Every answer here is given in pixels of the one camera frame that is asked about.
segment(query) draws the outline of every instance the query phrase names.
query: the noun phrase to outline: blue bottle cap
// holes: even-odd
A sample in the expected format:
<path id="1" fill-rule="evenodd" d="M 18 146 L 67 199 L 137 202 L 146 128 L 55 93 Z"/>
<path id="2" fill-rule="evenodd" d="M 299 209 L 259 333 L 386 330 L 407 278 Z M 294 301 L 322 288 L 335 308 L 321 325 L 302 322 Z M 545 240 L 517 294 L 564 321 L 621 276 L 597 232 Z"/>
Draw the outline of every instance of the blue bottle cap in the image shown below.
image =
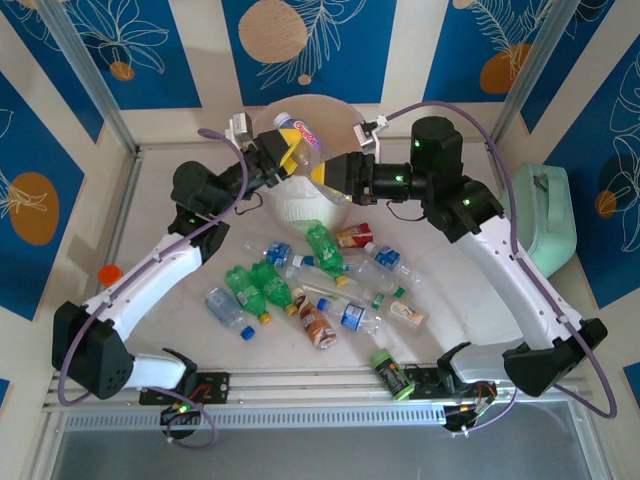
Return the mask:
<path id="1" fill-rule="evenodd" d="M 247 327 L 242 332 L 240 332 L 240 336 L 245 340 L 251 339 L 255 334 L 256 331 L 251 327 Z"/>
<path id="2" fill-rule="evenodd" d="M 329 300 L 326 298 L 321 298 L 318 300 L 318 310 L 324 311 L 329 306 Z"/>

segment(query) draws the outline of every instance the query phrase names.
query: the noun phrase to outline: cable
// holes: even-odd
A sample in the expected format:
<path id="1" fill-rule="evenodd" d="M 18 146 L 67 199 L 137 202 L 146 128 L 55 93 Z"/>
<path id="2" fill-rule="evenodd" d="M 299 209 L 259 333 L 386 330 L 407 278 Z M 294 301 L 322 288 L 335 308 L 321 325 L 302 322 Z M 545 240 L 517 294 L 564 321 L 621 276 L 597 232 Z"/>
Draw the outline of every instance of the cable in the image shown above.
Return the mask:
<path id="1" fill-rule="evenodd" d="M 66 383 L 67 376 L 69 374 L 69 366 L 71 365 L 71 359 L 73 358 L 73 355 L 76 353 L 76 350 L 78 349 L 78 346 L 80 345 L 80 342 L 82 341 L 82 338 L 87 333 L 87 330 L 89 330 L 89 327 L 94 322 L 94 320 L 96 318 L 98 318 L 102 314 L 102 312 L 105 311 L 105 309 L 109 306 L 110 302 L 113 302 L 114 300 L 116 300 L 123 292 L 125 292 L 127 290 L 127 288 L 132 283 L 134 283 L 142 275 L 144 275 L 147 272 L 147 270 L 149 270 L 149 268 L 151 268 L 151 266 L 153 266 L 155 263 L 161 262 L 166 256 L 170 255 L 173 251 L 175 251 L 176 249 L 178 249 L 181 246 L 185 245 L 186 243 L 190 242 L 192 238 L 197 237 L 198 235 L 200 235 L 204 231 L 208 230 L 209 228 L 213 227 L 214 225 L 217 225 L 221 220 L 223 220 L 225 217 L 227 217 L 228 215 L 230 215 L 234 211 L 234 208 L 238 206 L 238 204 L 242 201 L 242 199 L 244 197 L 244 194 L 245 194 L 245 192 L 247 190 L 247 184 L 248 184 L 248 181 L 249 181 L 249 172 L 247 171 L 247 165 L 245 163 L 244 156 L 242 155 L 242 152 L 240 150 L 238 150 L 238 148 L 231 141 L 229 141 L 224 135 L 222 135 L 222 134 L 220 134 L 218 132 L 214 132 L 213 130 L 209 130 L 209 129 L 206 129 L 206 128 L 201 128 L 201 129 L 198 130 L 198 134 L 201 135 L 202 137 L 205 137 L 205 138 L 210 138 L 210 139 L 213 139 L 213 140 L 220 140 L 220 141 L 224 142 L 229 148 L 231 148 L 233 153 L 235 153 L 235 155 L 238 157 L 238 160 L 240 161 L 240 168 L 242 169 L 242 185 L 240 186 L 240 191 L 238 192 L 238 196 L 235 198 L 235 200 L 229 206 L 229 208 L 227 208 L 220 215 L 218 215 L 217 217 L 215 217 L 214 219 L 212 219 L 208 223 L 204 224 L 200 228 L 196 229 L 195 231 L 193 231 L 192 233 L 190 233 L 186 237 L 178 240 L 174 244 L 172 244 L 172 245 L 168 246 L 167 248 L 165 248 L 163 251 L 161 251 L 159 253 L 159 256 L 158 256 L 157 259 L 156 258 L 150 259 L 145 264 L 143 264 L 138 270 L 134 271 L 129 278 L 127 278 L 124 282 L 122 282 L 122 284 L 118 288 L 116 288 L 114 290 L 114 292 L 109 296 L 108 301 L 107 302 L 103 302 L 98 308 L 96 308 L 96 310 L 89 316 L 89 318 L 87 318 L 87 320 L 85 321 L 84 325 L 82 325 L 82 327 L 80 328 L 80 330 L 78 330 L 78 333 L 76 334 L 76 336 L 72 340 L 71 345 L 69 345 L 69 349 L 67 350 L 67 353 L 66 353 L 66 355 L 64 357 L 64 360 L 62 362 L 62 368 L 60 369 L 60 377 L 58 379 L 58 401 L 60 402 L 61 405 L 64 405 L 65 407 L 70 407 L 70 406 L 73 406 L 73 405 L 77 405 L 78 403 L 82 402 L 84 399 L 86 399 L 87 397 L 89 397 L 91 395 L 89 392 L 86 392 L 86 393 L 80 395 L 78 398 L 75 398 L 73 400 L 68 400 L 64 396 L 64 385 Z M 169 393 L 166 393 L 166 394 L 170 395 L 170 396 L 173 396 L 175 398 L 179 398 L 180 400 L 182 400 L 182 398 L 184 398 L 184 397 L 181 397 L 181 396 L 177 397 L 176 395 L 178 395 L 178 394 L 176 394 L 174 392 L 169 392 Z"/>
<path id="2" fill-rule="evenodd" d="M 487 420 L 485 423 L 480 424 L 480 425 L 476 425 L 475 427 L 471 427 L 471 428 L 466 428 L 461 432 L 453 432 L 451 435 L 453 436 L 458 436 L 458 435 L 465 435 L 471 432 L 475 432 L 477 430 L 480 430 L 481 428 L 485 428 L 488 427 L 489 425 L 491 425 L 492 423 L 497 422 L 498 420 L 500 420 L 502 417 L 504 417 L 507 413 L 509 413 L 511 411 L 511 409 L 513 408 L 513 406 L 516 404 L 516 397 L 518 396 L 518 389 L 516 388 L 513 391 L 513 396 L 511 397 L 511 401 L 509 402 L 509 404 L 507 405 L 507 408 L 505 408 L 503 411 L 501 411 L 498 415 L 496 415 L 495 417 L 493 417 L 491 420 Z"/>
<path id="3" fill-rule="evenodd" d="M 518 249 L 518 216 L 516 215 L 516 199 L 515 199 L 515 195 L 514 195 L 514 192 L 513 192 L 513 182 L 511 180 L 511 175 L 509 173 L 509 169 L 507 168 L 507 162 L 506 162 L 504 156 L 502 155 L 502 152 L 500 152 L 500 149 L 498 148 L 498 146 L 494 142 L 493 138 L 491 138 L 491 134 L 480 124 L 480 122 L 478 122 L 475 118 L 473 118 L 467 112 L 462 110 L 460 107 L 458 107 L 456 105 L 453 105 L 451 103 L 441 102 L 441 101 L 438 101 L 438 100 L 414 103 L 413 105 L 409 105 L 408 107 L 405 107 L 405 108 L 403 108 L 401 110 L 398 110 L 395 113 L 392 113 L 391 115 L 388 115 L 387 116 L 387 120 L 391 121 L 391 120 L 393 120 L 395 118 L 398 118 L 400 115 L 404 115 L 407 112 L 415 110 L 416 108 L 430 107 L 430 106 L 444 107 L 444 108 L 447 108 L 449 110 L 452 110 L 452 111 L 456 112 L 460 116 L 462 116 L 465 119 L 467 119 L 478 130 L 478 132 L 480 132 L 480 134 L 484 137 L 485 141 L 487 142 L 487 145 L 489 146 L 489 150 L 491 150 L 491 152 L 493 153 L 496 161 L 498 162 L 498 164 L 500 166 L 500 170 L 502 171 L 502 175 L 504 176 L 505 183 L 507 185 L 507 192 L 509 194 L 508 195 L 509 196 L 509 207 L 511 209 L 510 240 L 511 240 L 511 251 L 513 252 L 513 256 L 516 259 L 516 262 L 518 263 L 518 265 L 520 265 L 520 267 L 524 271 L 524 273 L 531 279 L 531 281 L 535 285 L 536 289 L 540 292 L 540 294 L 544 297 L 544 299 L 547 301 L 547 303 L 551 306 L 551 308 L 553 309 L 553 312 L 558 316 L 558 319 L 561 320 L 563 317 L 565 317 L 564 312 L 562 311 L 562 308 L 560 308 L 560 305 L 558 305 L 558 303 L 556 302 L 556 299 L 553 298 L 553 295 L 551 295 L 547 291 L 547 289 L 542 284 L 542 282 L 540 282 L 538 277 L 529 268 L 529 265 L 527 265 L 527 263 L 524 261 L 524 259 L 521 258 L 520 255 L 519 255 L 519 249 Z M 604 372 L 604 370 L 602 368 L 602 365 L 600 365 L 600 362 L 598 361 L 598 359 L 596 358 L 595 354 L 593 353 L 593 350 L 591 350 L 591 348 L 589 348 L 589 345 L 587 345 L 587 342 L 584 341 L 584 339 L 582 338 L 582 335 L 580 335 L 580 332 L 578 332 L 578 330 L 576 330 L 576 328 L 573 325 L 571 325 L 569 322 L 563 322 L 563 324 L 567 328 L 567 330 L 569 330 L 569 332 L 571 333 L 573 338 L 576 339 L 576 341 L 578 342 L 578 345 L 580 345 L 582 350 L 584 350 L 584 353 L 587 356 L 587 358 L 589 358 L 589 361 L 591 361 L 591 364 L 593 365 L 593 368 L 596 371 L 596 374 L 598 375 L 600 383 L 602 384 L 602 388 L 604 389 L 605 394 L 607 396 L 607 401 L 609 402 L 609 412 L 608 413 L 607 412 L 603 412 L 602 410 L 600 410 L 598 407 L 593 405 L 588 400 L 585 400 L 584 398 L 582 398 L 579 395 L 576 395 L 575 393 L 567 390 L 565 387 L 563 387 L 561 385 L 557 385 L 556 384 L 556 385 L 554 385 L 554 387 L 557 388 L 558 390 L 560 390 L 561 392 L 569 395 L 574 400 L 577 400 L 578 402 L 580 402 L 582 405 L 584 405 L 585 407 L 587 407 L 589 410 L 591 410 L 592 412 L 596 413 L 597 415 L 599 415 L 599 416 L 601 416 L 603 418 L 609 418 L 609 419 L 615 418 L 618 415 L 618 404 L 616 402 L 616 397 L 613 394 L 613 389 L 611 388 L 611 384 L 609 383 L 609 379 L 607 378 L 607 375 Z"/>
<path id="4" fill-rule="evenodd" d="M 180 447 L 180 448 L 184 448 L 186 450 L 201 450 L 203 448 L 210 448 L 210 447 L 213 447 L 218 442 L 218 429 L 216 428 L 216 422 L 214 422 L 213 417 L 206 412 L 203 405 L 195 403 L 193 400 L 191 400 L 191 398 L 184 397 L 179 393 L 172 392 L 171 390 L 166 390 L 160 387 L 147 387 L 147 388 L 154 392 L 160 393 L 162 395 L 168 395 L 170 397 L 175 398 L 176 400 L 180 400 L 181 402 L 186 403 L 191 408 L 197 410 L 200 413 L 200 415 L 202 415 L 205 418 L 205 420 L 209 422 L 209 425 L 211 425 L 211 429 L 213 430 L 213 434 L 211 435 L 211 438 L 207 443 L 203 445 L 188 445 L 186 443 L 182 443 L 171 436 L 171 425 L 176 419 L 180 418 L 180 416 L 177 415 L 169 421 L 169 423 L 167 424 L 167 428 L 164 431 L 164 434 L 167 436 L 167 441 L 170 441 L 173 445 L 176 445 L 177 447 Z"/>

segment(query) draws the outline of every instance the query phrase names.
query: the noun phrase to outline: purple cable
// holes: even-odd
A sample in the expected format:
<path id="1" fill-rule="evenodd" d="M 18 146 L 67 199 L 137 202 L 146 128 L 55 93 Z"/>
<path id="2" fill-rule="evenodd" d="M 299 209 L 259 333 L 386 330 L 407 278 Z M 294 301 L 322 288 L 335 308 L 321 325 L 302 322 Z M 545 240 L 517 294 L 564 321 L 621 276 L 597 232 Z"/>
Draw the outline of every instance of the purple cable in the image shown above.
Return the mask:
<path id="1" fill-rule="evenodd" d="M 492 423 L 497 422 L 498 420 L 500 420 L 502 417 L 504 417 L 507 413 L 509 413 L 511 411 L 511 409 L 513 408 L 513 406 L 516 404 L 516 397 L 518 396 L 518 389 L 516 388 L 513 391 L 513 396 L 511 397 L 511 401 L 509 402 L 509 404 L 507 405 L 507 408 L 505 408 L 503 411 L 501 411 L 498 415 L 496 415 L 495 417 L 493 417 L 491 420 L 487 420 L 485 423 L 482 423 L 480 425 L 476 425 L 475 427 L 471 427 L 471 428 L 467 428 L 466 429 L 466 433 L 471 433 L 471 432 L 475 432 L 476 430 L 480 430 L 481 428 L 485 428 L 488 427 L 489 425 L 491 425 Z M 464 435 L 465 432 L 454 432 L 453 435 Z"/>
<path id="2" fill-rule="evenodd" d="M 177 242 L 168 246 L 162 252 L 160 252 L 159 260 L 152 258 L 148 262 L 146 262 L 144 265 L 142 265 L 138 270 L 133 272 L 131 276 L 127 278 L 124 282 L 122 282 L 122 284 L 118 288 L 116 288 L 114 292 L 109 296 L 110 302 L 113 302 L 115 299 L 117 299 L 118 296 L 120 296 L 120 294 L 126 291 L 126 289 L 129 288 L 129 286 L 132 283 L 134 283 L 142 275 L 144 275 L 147 272 L 147 270 L 151 268 L 152 265 L 154 265 L 158 261 L 162 261 L 162 259 L 164 259 L 167 255 L 170 255 L 171 252 L 175 251 L 177 248 L 180 248 L 182 245 L 189 242 L 193 237 L 200 235 L 205 230 L 208 230 L 209 228 L 216 225 L 222 219 L 224 219 L 229 214 L 231 214 L 231 212 L 233 212 L 233 209 L 242 201 L 242 198 L 244 197 L 244 193 L 247 190 L 247 183 L 249 181 L 249 172 L 247 171 L 247 165 L 244 161 L 244 156 L 242 155 L 242 152 L 238 150 L 238 148 L 231 141 L 229 141 L 224 135 L 218 132 L 214 132 L 213 130 L 209 130 L 206 128 L 201 128 L 198 130 L 198 134 L 205 138 L 220 140 L 224 142 L 225 144 L 227 144 L 227 146 L 229 146 L 229 148 L 231 148 L 233 153 L 235 153 L 236 156 L 238 157 L 238 160 L 240 161 L 240 168 L 242 169 L 242 185 L 240 186 L 240 191 L 238 192 L 238 196 L 233 201 L 233 203 L 229 206 L 229 208 L 227 208 L 224 212 L 222 212 L 216 218 L 212 219 L 210 222 L 204 224 L 202 227 L 198 228 L 191 234 L 187 235 L 181 240 L 178 240 Z M 89 316 L 89 318 L 87 318 L 86 322 L 84 323 L 84 325 L 82 325 L 80 330 L 78 330 L 78 333 L 76 334 L 73 341 L 71 342 L 71 345 L 69 345 L 69 350 L 67 350 L 67 354 L 65 355 L 64 360 L 62 362 L 62 368 L 60 369 L 60 377 L 58 379 L 58 401 L 60 402 L 61 405 L 64 405 L 65 407 L 77 405 L 78 403 L 86 399 L 89 395 L 91 395 L 89 392 L 86 392 L 80 395 L 76 399 L 67 400 L 67 398 L 64 396 L 64 385 L 67 381 L 67 375 L 69 374 L 69 366 L 71 365 L 71 359 L 73 358 L 73 355 L 76 353 L 76 350 L 78 349 L 78 346 L 82 341 L 82 338 L 87 333 L 87 330 L 89 330 L 89 327 L 91 326 L 93 321 L 96 318 L 98 318 L 100 314 L 102 314 L 102 312 L 104 312 L 104 310 L 108 306 L 109 304 L 107 302 L 103 302 L 98 308 L 96 308 L 96 310 Z M 173 392 L 169 392 L 169 391 L 167 392 L 168 392 L 167 395 L 171 395 L 174 397 L 176 397 L 177 395 L 177 394 L 174 394 Z"/>
<path id="3" fill-rule="evenodd" d="M 431 106 L 443 107 L 456 112 L 457 114 L 466 118 L 484 137 L 485 141 L 487 142 L 487 145 L 489 146 L 489 149 L 493 153 L 494 157 L 496 158 L 496 161 L 500 166 L 500 170 L 502 171 L 502 175 L 504 176 L 505 183 L 507 185 L 507 192 L 509 194 L 509 207 L 511 210 L 511 230 L 510 230 L 511 251 L 513 252 L 514 258 L 518 262 L 518 265 L 520 265 L 524 273 L 531 279 L 531 281 L 536 286 L 540 294 L 551 306 L 551 308 L 553 309 L 553 312 L 558 316 L 558 319 L 561 319 L 562 317 L 564 317 L 564 312 L 562 311 L 562 308 L 560 308 L 560 305 L 558 305 L 558 303 L 556 302 L 556 299 L 553 298 L 553 296 L 547 291 L 547 289 L 542 284 L 542 282 L 538 280 L 538 277 L 529 268 L 529 265 L 526 264 L 524 259 L 520 258 L 520 256 L 518 255 L 519 254 L 518 216 L 516 215 L 516 199 L 513 193 L 513 183 L 511 180 L 511 175 L 509 174 L 507 162 L 504 159 L 502 152 L 500 152 L 500 149 L 494 142 L 493 138 L 491 138 L 491 134 L 480 124 L 480 122 L 478 122 L 475 118 L 473 118 L 467 112 L 462 110 L 460 107 L 457 107 L 456 105 L 453 105 L 451 103 L 441 102 L 438 100 L 414 103 L 413 105 L 409 105 L 408 107 L 405 107 L 402 110 L 398 110 L 397 112 L 392 113 L 391 115 L 388 115 L 387 120 L 391 121 L 395 118 L 398 118 L 400 115 L 404 115 L 407 112 L 415 110 L 416 108 L 431 107 Z M 569 322 L 564 322 L 564 326 L 567 328 L 567 330 L 569 330 L 571 335 L 573 335 L 573 337 L 578 342 L 578 345 L 580 345 L 582 350 L 584 350 L 584 353 L 587 356 L 587 358 L 591 361 L 591 364 L 593 365 L 593 368 L 596 371 L 598 378 L 600 379 L 600 383 L 602 384 L 602 388 L 604 389 L 605 394 L 607 396 L 607 401 L 609 402 L 609 413 L 603 412 L 598 407 L 590 403 L 588 400 L 585 400 L 584 398 L 580 397 L 574 392 L 567 390 L 562 385 L 554 385 L 554 387 L 560 390 L 561 392 L 569 395 L 574 400 L 580 402 L 582 405 L 584 405 L 585 407 L 587 407 L 597 415 L 600 415 L 601 417 L 604 417 L 604 418 L 615 418 L 618 414 L 618 404 L 616 402 L 616 397 L 613 394 L 611 384 L 609 383 L 609 379 L 607 378 L 607 375 L 604 372 L 602 365 L 600 365 L 600 362 L 598 361 L 595 354 L 593 353 L 593 350 L 589 348 L 589 345 L 587 345 L 587 342 L 584 341 L 584 339 L 582 338 L 582 335 L 580 335 L 580 332 L 578 332 L 575 329 L 575 327 L 571 325 Z"/>
<path id="4" fill-rule="evenodd" d="M 171 437 L 171 425 L 174 423 L 175 420 L 180 418 L 179 415 L 175 416 L 169 421 L 169 423 L 167 424 L 167 429 L 164 431 L 164 434 L 167 436 L 167 440 L 171 439 L 170 441 L 173 445 L 176 445 L 180 448 L 184 448 L 187 450 L 201 450 L 203 448 L 213 447 L 216 443 L 218 443 L 218 429 L 216 428 L 216 422 L 214 422 L 213 417 L 206 412 L 206 410 L 204 409 L 204 406 L 195 403 L 193 400 L 190 400 L 187 397 L 180 395 L 179 393 L 172 392 L 171 390 L 166 390 L 160 387 L 148 387 L 148 389 L 154 392 L 160 393 L 162 395 L 168 395 L 177 400 L 180 400 L 181 402 L 188 404 L 191 408 L 200 412 L 200 415 L 202 415 L 205 418 L 205 420 L 209 422 L 209 425 L 211 425 L 211 429 L 213 430 L 213 435 L 211 435 L 211 438 L 207 443 L 203 445 L 188 445 L 186 443 L 182 443 L 178 440 L 175 440 L 173 439 L 173 437 Z"/>

